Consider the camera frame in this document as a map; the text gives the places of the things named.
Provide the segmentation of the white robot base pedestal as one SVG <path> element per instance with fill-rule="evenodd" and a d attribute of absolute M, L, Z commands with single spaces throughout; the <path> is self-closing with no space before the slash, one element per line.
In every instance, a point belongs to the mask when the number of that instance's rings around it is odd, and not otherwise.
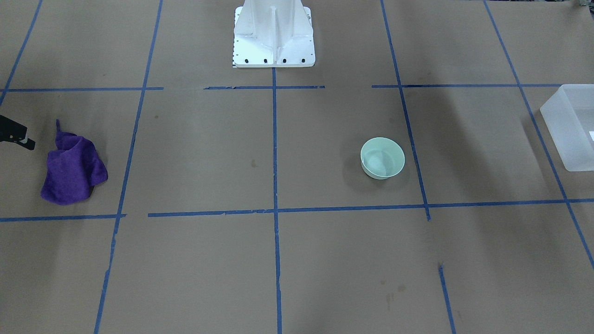
<path fill-rule="evenodd" d="M 301 0 L 246 0 L 234 19 L 233 67 L 315 65 L 312 13 Z"/>

